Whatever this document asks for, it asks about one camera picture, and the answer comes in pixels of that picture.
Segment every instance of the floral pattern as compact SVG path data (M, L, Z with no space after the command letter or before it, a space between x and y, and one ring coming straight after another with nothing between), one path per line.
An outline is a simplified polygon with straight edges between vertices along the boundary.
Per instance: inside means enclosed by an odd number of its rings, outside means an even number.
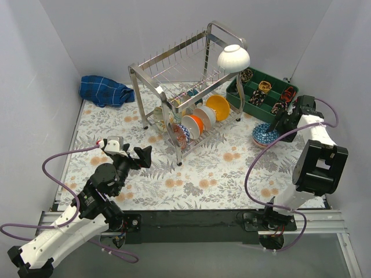
M225 94L227 83L216 92ZM182 85L174 86L177 94ZM141 86L141 96L146 113L159 105L159 99ZM217 133L203 146L184 158L183 165L176 165L173 150L161 135L141 124L136 102L125 103L120 108L99 108L86 102L74 149L91 147L101 138L123 136L133 147L152 145L150 169L131 171L119 196L113 198L123 210L185 210L185 209L238 209L261 208L246 195L244 179L248 167L261 151L253 143L252 131L260 120L244 114L240 122L234 122ZM292 143L279 142L257 163L249 178L249 190L261 201L267 202L292 185L294 168L304 141L297 136ZM110 162L100 149L75 153L71 156L65 184L80 193L95 168ZM65 210L72 196L62 191L59 210ZM303 205L306 208L322 208L319 197Z

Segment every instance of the green storage box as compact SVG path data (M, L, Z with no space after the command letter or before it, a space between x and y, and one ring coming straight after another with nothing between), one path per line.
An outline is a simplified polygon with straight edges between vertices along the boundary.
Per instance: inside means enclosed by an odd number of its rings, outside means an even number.
M274 120L274 116L271 111L275 103L281 102L279 98L281 94L288 88L293 87L296 90L296 95L299 92L299 89L285 81L279 80L273 76L265 74L261 71L258 71L254 68L249 68L253 72L253 77L246 84L242 84L243 92L245 93L245 106L243 111L254 116L257 119L260 119L266 123L271 123ZM265 97L263 104L260 107L248 103L249 99L253 95L253 92L257 90L258 85L261 81L267 81L272 85L272 89L268 92L268 95ZM236 87L236 78L231 82L227 88L227 100L234 106L239 107L240 99L239 95L233 95L237 92Z

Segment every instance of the blue cloth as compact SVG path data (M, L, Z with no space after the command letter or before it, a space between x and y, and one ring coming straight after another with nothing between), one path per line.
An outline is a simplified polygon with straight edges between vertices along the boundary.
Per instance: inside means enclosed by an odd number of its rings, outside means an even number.
M96 75L81 78L79 95L84 100L90 100L99 107L105 107L106 105L120 107L123 103L132 103L135 100L133 89Z

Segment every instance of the white wall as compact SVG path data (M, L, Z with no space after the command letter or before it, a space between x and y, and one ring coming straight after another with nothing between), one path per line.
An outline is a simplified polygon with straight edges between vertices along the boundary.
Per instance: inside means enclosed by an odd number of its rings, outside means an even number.
M329 200L344 214L364 277L371 277L370 10L367 0L333 0L293 78L302 93L328 100L340 115L339 127L330 134L348 148L349 157Z
M212 20L246 38L252 67L291 77L331 0L41 0L81 75L130 82L143 62Z
M57 189L41 164L69 147L79 75L39 0L0 0L0 38L0 223L37 224ZM60 178L64 161L50 163L54 176ZM18 277L6 255L14 244L22 242L0 234L1 277Z

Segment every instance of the metal dish rack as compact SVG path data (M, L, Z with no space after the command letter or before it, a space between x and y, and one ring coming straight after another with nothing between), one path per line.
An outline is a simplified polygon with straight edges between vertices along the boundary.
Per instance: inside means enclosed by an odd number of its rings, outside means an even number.
M236 36L223 24L213 21L208 24L206 30L197 31L194 36L191 34L183 42L181 40L180 44L177 45L175 43L174 47L169 45L167 51L162 49L161 54L156 53L156 56L150 57L148 61L144 61L142 64L134 63L129 66L130 78L133 83L143 127L147 129L148 126L152 126L162 134L164 140L174 149L178 166L182 164L183 157L196 147L204 144L225 125L233 120L240 121L243 106L245 105L245 95L240 73L226 73L224 68L217 65L219 54L228 44L212 33L213 26L218 28L218 31L223 36L228 35L237 39L240 46L247 49L245 39ZM206 99L215 94L214 90L217 87L236 75L237 89L241 100L239 108L230 104L230 114L226 120L216 122L210 131L204 130L198 139L191 140L186 148L181 149L177 137L171 128L170 110L173 113L182 112L201 98ZM148 114L144 112L138 80L143 84L143 87L149 88L160 99L166 126L165 132L157 128L153 111ZM181 89L182 92L175 95L171 87ZM199 93L193 97L188 97L187 92L192 89L197 89Z

